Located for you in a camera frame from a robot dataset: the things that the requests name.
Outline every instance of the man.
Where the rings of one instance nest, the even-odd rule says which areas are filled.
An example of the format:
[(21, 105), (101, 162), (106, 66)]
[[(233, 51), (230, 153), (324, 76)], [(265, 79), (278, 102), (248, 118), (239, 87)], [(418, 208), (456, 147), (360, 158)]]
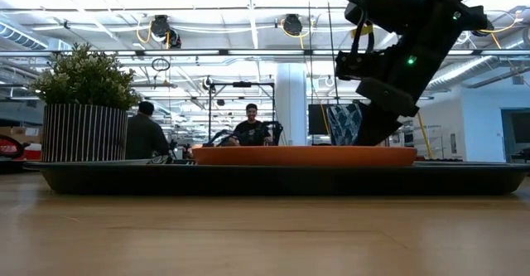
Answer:
[(257, 131), (257, 128), (261, 128), (262, 122), (256, 120), (256, 115), (258, 114), (258, 107), (256, 104), (248, 104), (247, 105), (247, 120), (239, 123), (239, 125), (235, 128), (234, 132), (242, 134), (244, 133), (246, 136), (245, 138), (248, 139), (248, 141), (241, 143), (241, 145), (245, 146), (262, 146), (263, 143), (272, 142), (272, 137), (269, 132), (261, 133)]
[(128, 120), (126, 159), (151, 159), (153, 153), (169, 155), (169, 144), (162, 128), (151, 120), (155, 106), (149, 102), (138, 105), (138, 114)]

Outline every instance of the metal frame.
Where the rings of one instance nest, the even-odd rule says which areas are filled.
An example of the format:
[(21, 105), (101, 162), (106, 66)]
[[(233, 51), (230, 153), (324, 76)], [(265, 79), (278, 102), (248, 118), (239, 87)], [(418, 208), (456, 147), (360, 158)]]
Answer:
[[(216, 86), (220, 86), (221, 88), (215, 92), (214, 95), (212, 95), (212, 89)], [(208, 88), (208, 140), (211, 140), (212, 137), (212, 99), (217, 97), (227, 86), (232, 86), (234, 88), (237, 87), (252, 87), (257, 86), (268, 96), (269, 99), (272, 100), (272, 121), (274, 121), (274, 115), (276, 113), (276, 88), (274, 87), (274, 82), (245, 82), (245, 81), (238, 81), (238, 82), (232, 82), (232, 83), (210, 83), (210, 87)], [(272, 87), (272, 96), (267, 93), (267, 91), (264, 90), (263, 86), (270, 86)], [(237, 99), (245, 99), (244, 97), (234, 97)]]
[[(331, 56), (327, 49), (188, 49), (188, 50), (94, 50), (94, 52), (117, 53), (118, 56)], [(0, 51), (0, 57), (51, 57), (54, 53), (69, 51)], [(529, 49), (454, 49), (451, 56), (530, 56)]]

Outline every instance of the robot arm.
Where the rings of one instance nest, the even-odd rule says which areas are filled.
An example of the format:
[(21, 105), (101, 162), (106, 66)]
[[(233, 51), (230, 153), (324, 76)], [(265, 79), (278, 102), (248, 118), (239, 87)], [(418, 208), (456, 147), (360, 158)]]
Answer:
[(340, 52), (337, 76), (361, 80), (357, 92), (371, 100), (361, 104), (362, 123), (355, 144), (376, 145), (395, 132), (399, 116), (413, 117), (416, 102), (463, 31), (488, 26), (484, 9), (462, 0), (348, 0), (345, 17), (362, 27), (367, 21), (400, 35), (384, 51), (358, 53), (357, 28), (350, 53)]

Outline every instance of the orange plate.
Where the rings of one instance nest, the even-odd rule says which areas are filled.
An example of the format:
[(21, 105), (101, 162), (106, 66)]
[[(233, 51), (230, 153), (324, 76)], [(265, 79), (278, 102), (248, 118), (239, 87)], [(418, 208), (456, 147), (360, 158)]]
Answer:
[(410, 166), (415, 148), (386, 147), (219, 147), (195, 148), (199, 165)]

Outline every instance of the desk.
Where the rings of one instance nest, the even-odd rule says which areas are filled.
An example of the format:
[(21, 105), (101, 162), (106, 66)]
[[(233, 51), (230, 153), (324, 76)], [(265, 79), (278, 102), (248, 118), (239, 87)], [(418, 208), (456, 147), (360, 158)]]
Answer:
[(496, 197), (56, 196), (0, 176), (0, 275), (527, 276), (530, 183)]

